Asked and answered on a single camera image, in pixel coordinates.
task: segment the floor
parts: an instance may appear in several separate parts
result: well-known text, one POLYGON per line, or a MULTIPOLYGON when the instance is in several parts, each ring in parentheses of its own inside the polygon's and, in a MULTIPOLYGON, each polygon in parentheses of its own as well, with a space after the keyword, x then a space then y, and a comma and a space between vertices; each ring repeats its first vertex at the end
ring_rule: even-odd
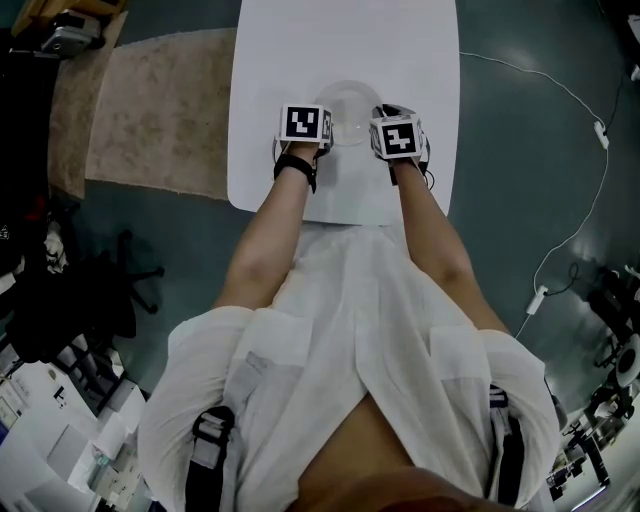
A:
MULTIPOLYGON (((237 25, 239 0, 130 0, 120 44, 178 31, 237 25)), ((460 48, 543 70, 608 120, 627 63, 595 1, 458 0, 460 48)), ((548 81, 461 57, 460 129, 450 219, 478 280, 513 331, 524 319, 533 273, 547 250, 580 224, 605 166, 593 121, 548 81)), ((609 174, 594 215, 549 258, 539 283, 568 282, 578 261, 583 280, 548 298, 521 341, 547 363, 548 380, 568 410, 585 404, 606 372, 593 367, 604 337, 584 302, 600 265, 637 258, 640 240, 640 95, 624 79, 610 131, 609 174)), ((113 246, 121 229, 136 237, 139 264, 167 274, 143 293, 161 309, 139 314, 139 334, 119 340, 125 366, 152 391, 166 359, 166 339, 180 321, 207 310, 250 214, 228 203, 151 189, 91 182, 77 214, 85 252, 113 246)))

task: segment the hand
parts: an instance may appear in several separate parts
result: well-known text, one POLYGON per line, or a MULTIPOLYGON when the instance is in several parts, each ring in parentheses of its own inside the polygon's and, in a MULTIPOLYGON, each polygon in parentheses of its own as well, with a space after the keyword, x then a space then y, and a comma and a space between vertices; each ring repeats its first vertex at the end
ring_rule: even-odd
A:
POLYGON ((292 142, 289 144, 287 154, 302 158, 313 165, 313 160, 318 154, 320 145, 317 142, 292 142))

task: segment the white table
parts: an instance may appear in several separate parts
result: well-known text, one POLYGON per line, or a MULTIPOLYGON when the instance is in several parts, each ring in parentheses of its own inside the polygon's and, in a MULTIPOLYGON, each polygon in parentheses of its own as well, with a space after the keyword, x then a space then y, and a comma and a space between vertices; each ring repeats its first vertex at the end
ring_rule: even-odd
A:
MULTIPOLYGON (((284 103, 312 103, 357 80, 415 110, 431 142, 434 195, 449 210, 458 138, 460 68, 453 0, 243 0, 233 64, 227 189, 256 211, 273 184, 272 141, 284 103)), ((320 160, 304 218, 387 225, 396 187, 369 141, 320 160)))

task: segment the white cable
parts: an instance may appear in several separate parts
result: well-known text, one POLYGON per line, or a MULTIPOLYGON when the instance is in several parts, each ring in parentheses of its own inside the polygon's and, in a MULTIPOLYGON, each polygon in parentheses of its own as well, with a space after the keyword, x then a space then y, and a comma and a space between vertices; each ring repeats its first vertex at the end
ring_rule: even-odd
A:
MULTIPOLYGON (((481 59, 481 60, 487 60, 487 61, 490 61, 490 62, 497 62, 498 64, 503 64, 504 66, 508 66, 510 68, 517 69, 518 71, 521 71, 523 73, 531 73, 531 74, 534 74, 534 75, 540 75, 540 76, 545 77, 547 80, 552 81, 557 86, 562 87, 562 89, 564 89, 565 92, 567 92, 572 98, 574 98, 576 101, 578 101, 578 103, 580 103, 580 105, 582 105, 587 110, 587 112, 589 112, 591 117, 593 117, 595 120, 597 120, 602 125, 603 130, 606 132, 607 127, 605 126, 604 121, 602 119, 600 119, 596 114, 594 114, 593 110, 591 110, 589 108, 589 106, 584 101, 582 101, 580 98, 578 98, 578 96, 573 94, 565 85, 561 84, 560 82, 558 82, 554 78, 550 77, 546 73, 543 73, 542 71, 536 71, 534 69, 524 69, 524 68, 521 68, 519 66, 516 66, 515 64, 511 64, 509 62, 505 62, 505 61, 499 60, 499 59, 493 59, 491 57, 485 57, 483 55, 478 55, 477 53, 460 52, 460 55, 464 55, 466 57, 474 57, 476 59, 481 59)), ((591 202, 591 208, 589 208, 589 212, 587 213, 586 217, 580 223, 580 226, 578 226, 578 229, 576 229, 571 236, 566 238, 563 242, 559 243, 555 247, 551 248, 549 250, 549 252, 547 252, 545 257, 542 258, 542 261, 540 262, 540 265, 538 265, 538 268, 536 269, 535 273, 533 274, 533 293, 536 293, 537 290, 538 290, 538 287, 536 286, 536 280, 538 278, 538 273, 540 272, 540 269, 542 268, 542 266, 546 263, 546 261, 549 258, 549 256, 551 256, 551 254, 553 254, 556 250, 560 249, 561 247, 564 247, 567 243, 569 243, 571 240, 573 240, 578 235, 578 233, 580 232, 582 227, 586 224, 587 220, 589 220, 589 217, 591 217, 591 214, 593 213, 593 210, 595 209, 596 202, 598 201, 598 198, 600 197, 600 192, 602 192, 602 186, 604 185, 604 180, 607 177, 607 171, 609 170, 609 150, 605 149, 605 152, 606 152, 606 161, 605 161, 605 165, 604 165, 604 172, 602 173, 602 178, 600 179, 600 186, 598 187, 598 191, 596 192, 596 195, 594 196, 593 201, 591 202)), ((522 329, 526 325, 526 323, 529 320, 529 318, 530 318, 530 316, 528 316, 525 319, 525 321, 523 322, 522 326, 518 330, 518 334, 516 334, 516 338, 522 332, 522 329)))

